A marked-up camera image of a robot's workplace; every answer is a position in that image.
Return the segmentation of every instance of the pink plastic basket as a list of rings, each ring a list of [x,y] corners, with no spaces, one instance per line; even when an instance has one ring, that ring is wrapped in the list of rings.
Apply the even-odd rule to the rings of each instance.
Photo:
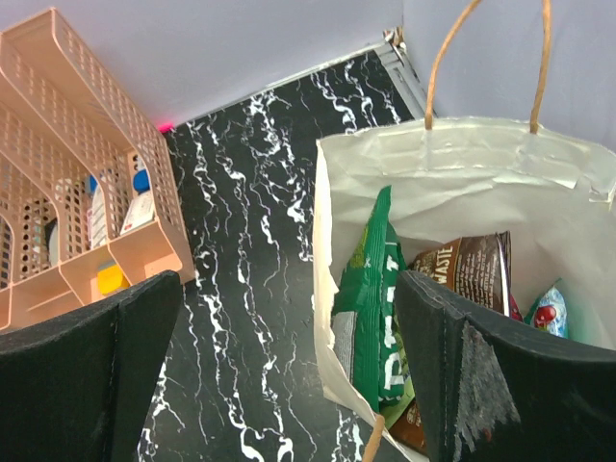
[[[141,157],[156,217],[122,236]],[[131,285],[175,270],[194,278],[167,144],[51,9],[0,34],[0,328],[92,303],[115,261]],[[107,241],[90,248],[85,182],[98,180]],[[58,220],[52,265],[44,226]]]

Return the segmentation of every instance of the paper bag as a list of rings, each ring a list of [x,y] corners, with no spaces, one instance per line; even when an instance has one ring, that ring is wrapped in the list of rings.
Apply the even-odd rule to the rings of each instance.
[[[548,24],[549,13],[544,10]],[[509,230],[512,294],[518,305],[529,307],[562,278],[571,306],[571,338],[614,348],[616,155],[536,123],[547,53],[549,46],[547,51],[544,46],[543,79],[530,131],[528,122],[487,118],[438,119],[432,129],[431,81],[429,120],[318,141],[313,246],[319,373],[324,395],[370,425],[374,414],[347,380],[332,349],[336,339],[331,309],[336,284],[376,196],[388,185],[390,222],[407,263],[419,252],[458,237]],[[409,460],[427,460],[385,436]]]

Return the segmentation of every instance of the wall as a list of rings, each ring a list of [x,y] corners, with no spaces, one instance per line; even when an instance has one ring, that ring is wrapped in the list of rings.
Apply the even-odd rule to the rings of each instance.
[[[404,34],[420,80],[470,0],[404,0]],[[541,0],[486,0],[441,65],[441,115],[527,120],[541,59]],[[539,120],[616,150],[616,2],[552,0],[552,60]]]
[[[0,30],[49,7],[0,0]],[[381,39],[401,0],[56,0],[158,124],[181,122]]]

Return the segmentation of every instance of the black marble floor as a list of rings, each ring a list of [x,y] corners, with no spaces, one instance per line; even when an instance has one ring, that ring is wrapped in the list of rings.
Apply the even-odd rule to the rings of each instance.
[[[369,53],[168,135],[197,274],[140,461],[361,461],[371,429],[322,397],[313,347],[315,141],[409,118]]]

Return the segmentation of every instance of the bag handle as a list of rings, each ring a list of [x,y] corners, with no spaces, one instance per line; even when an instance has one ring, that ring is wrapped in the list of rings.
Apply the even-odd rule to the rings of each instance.
[[[366,450],[364,450],[364,457],[362,462],[373,462],[378,447],[381,444],[381,437],[383,436],[383,430],[385,429],[385,418],[380,414],[376,415],[376,422],[370,435],[370,440],[366,444]]]
[[[455,21],[453,27],[449,31],[436,60],[432,65],[432,73],[430,74],[430,83],[427,87],[427,104],[425,105],[425,119],[424,125],[426,130],[432,130],[432,108],[434,106],[434,91],[436,88],[436,74],[441,65],[441,60],[445,56],[451,40],[455,37],[458,30],[466,20],[466,18],[473,12],[477,5],[481,3],[481,0],[473,0],[471,4],[466,7],[466,10],[460,14],[460,17]],[[530,112],[530,133],[536,134],[539,128],[537,117],[539,116],[539,110],[541,109],[541,101],[543,100],[543,93],[546,89],[546,80],[548,78],[548,62],[550,60],[550,48],[552,46],[552,5],[551,0],[543,0],[543,51],[541,54],[541,68],[539,69],[539,83],[537,84],[537,92],[535,93],[535,101],[532,105],[532,111]]]

